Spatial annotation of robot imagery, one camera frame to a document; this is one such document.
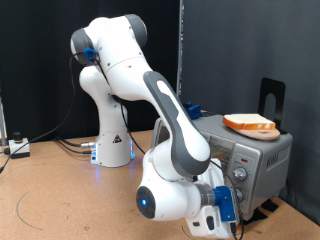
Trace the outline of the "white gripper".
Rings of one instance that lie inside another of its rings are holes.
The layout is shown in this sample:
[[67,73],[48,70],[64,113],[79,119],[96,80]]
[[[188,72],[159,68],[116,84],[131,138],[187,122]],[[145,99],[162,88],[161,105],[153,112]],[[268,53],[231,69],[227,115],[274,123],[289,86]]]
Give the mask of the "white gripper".
[[211,163],[195,185],[201,201],[199,211],[186,219],[191,234],[213,239],[233,237],[238,223],[236,202],[240,200],[238,190],[225,184],[220,164]]

